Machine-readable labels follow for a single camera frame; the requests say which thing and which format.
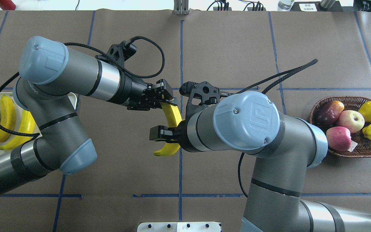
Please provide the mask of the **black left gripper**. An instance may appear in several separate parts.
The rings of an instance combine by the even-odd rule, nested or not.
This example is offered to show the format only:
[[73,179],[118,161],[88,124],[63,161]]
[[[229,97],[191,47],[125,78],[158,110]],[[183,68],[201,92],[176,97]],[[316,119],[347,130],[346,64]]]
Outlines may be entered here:
[[146,83],[141,78],[123,74],[116,92],[116,104],[132,111],[160,109],[163,104],[178,106],[173,89],[165,79],[156,84]]

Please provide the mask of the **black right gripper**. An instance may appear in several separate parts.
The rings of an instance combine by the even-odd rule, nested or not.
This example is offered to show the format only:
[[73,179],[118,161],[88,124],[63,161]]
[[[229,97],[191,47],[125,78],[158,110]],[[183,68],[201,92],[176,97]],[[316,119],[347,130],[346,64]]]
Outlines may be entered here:
[[188,120],[182,120],[177,127],[168,127],[157,125],[150,128],[150,141],[163,141],[166,143],[178,143],[180,147],[188,152],[194,152],[194,146],[191,144],[187,135]]

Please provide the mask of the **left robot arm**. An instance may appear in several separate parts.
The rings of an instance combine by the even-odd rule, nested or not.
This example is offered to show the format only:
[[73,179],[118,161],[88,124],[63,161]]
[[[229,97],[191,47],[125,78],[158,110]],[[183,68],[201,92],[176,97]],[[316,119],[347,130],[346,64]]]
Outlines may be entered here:
[[[125,61],[137,51],[133,44],[137,40],[148,41],[161,52],[162,65],[155,74],[137,75],[125,68]],[[96,161],[92,140],[68,98],[71,92],[128,110],[160,108],[169,127],[176,127],[182,119],[168,82],[144,81],[159,75],[164,66],[161,47],[142,36],[113,44],[106,53],[86,44],[61,43],[40,36],[29,39],[15,75],[19,79],[13,97],[32,114],[40,135],[32,135],[32,140],[0,155],[0,195],[57,169],[70,175]]]

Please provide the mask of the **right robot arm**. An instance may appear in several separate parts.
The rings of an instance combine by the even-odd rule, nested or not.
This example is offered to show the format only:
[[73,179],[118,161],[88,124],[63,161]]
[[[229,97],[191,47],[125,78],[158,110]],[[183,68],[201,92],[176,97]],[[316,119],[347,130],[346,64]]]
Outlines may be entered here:
[[185,96],[185,119],[151,128],[150,140],[177,143],[188,152],[255,156],[242,232],[371,232],[371,213],[302,200],[306,170],[328,151],[318,127],[280,113],[256,91]]

